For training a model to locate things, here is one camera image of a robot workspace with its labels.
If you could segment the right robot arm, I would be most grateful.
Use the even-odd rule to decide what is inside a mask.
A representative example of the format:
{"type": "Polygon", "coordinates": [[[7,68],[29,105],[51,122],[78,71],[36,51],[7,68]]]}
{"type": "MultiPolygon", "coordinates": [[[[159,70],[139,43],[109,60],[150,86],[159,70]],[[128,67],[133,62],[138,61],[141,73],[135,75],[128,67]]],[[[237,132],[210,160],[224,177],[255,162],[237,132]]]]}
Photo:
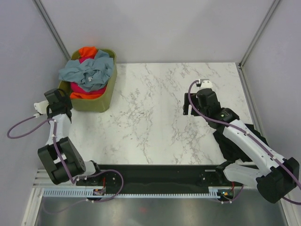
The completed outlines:
{"type": "Polygon", "coordinates": [[[284,199],[294,188],[301,186],[299,163],[294,158],[286,159],[277,154],[234,111],[221,107],[212,89],[184,94],[183,115],[188,114],[202,116],[215,130],[220,149],[232,155],[216,169],[218,184],[238,182],[256,188],[270,203],[284,199]]]}

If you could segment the black t shirt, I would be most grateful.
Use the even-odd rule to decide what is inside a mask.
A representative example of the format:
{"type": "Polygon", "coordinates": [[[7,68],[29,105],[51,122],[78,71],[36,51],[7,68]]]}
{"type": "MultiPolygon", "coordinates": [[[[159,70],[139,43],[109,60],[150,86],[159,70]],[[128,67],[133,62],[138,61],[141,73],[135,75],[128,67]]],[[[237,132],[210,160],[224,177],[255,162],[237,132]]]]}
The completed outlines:
{"type": "Polygon", "coordinates": [[[222,134],[225,125],[215,122],[209,122],[208,124],[211,128],[215,129],[213,136],[225,159],[225,161],[219,165],[219,168],[225,168],[239,159],[242,162],[252,162],[251,158],[248,157],[233,141],[222,134]]]}

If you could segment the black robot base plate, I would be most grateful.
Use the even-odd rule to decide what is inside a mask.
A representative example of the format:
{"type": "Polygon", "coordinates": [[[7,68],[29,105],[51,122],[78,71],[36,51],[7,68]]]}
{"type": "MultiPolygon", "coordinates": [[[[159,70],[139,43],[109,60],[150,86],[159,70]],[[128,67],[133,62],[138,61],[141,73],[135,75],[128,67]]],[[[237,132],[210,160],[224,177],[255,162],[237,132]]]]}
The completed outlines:
{"type": "Polygon", "coordinates": [[[105,186],[107,194],[202,194],[209,187],[240,187],[219,176],[216,165],[99,165],[104,173],[77,186],[105,186]]]}

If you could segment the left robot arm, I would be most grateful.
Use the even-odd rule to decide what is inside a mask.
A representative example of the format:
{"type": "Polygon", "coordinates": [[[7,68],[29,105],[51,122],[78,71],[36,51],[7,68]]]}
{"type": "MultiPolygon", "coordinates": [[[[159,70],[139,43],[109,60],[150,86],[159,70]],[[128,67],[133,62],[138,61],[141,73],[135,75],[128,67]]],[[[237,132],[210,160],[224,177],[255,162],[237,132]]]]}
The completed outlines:
{"type": "Polygon", "coordinates": [[[50,125],[49,138],[44,147],[38,149],[38,156],[55,184],[76,180],[88,180],[93,185],[103,181],[103,173],[96,162],[84,161],[69,138],[71,128],[72,103],[62,89],[52,89],[44,93],[46,98],[47,122],[50,125]]]}

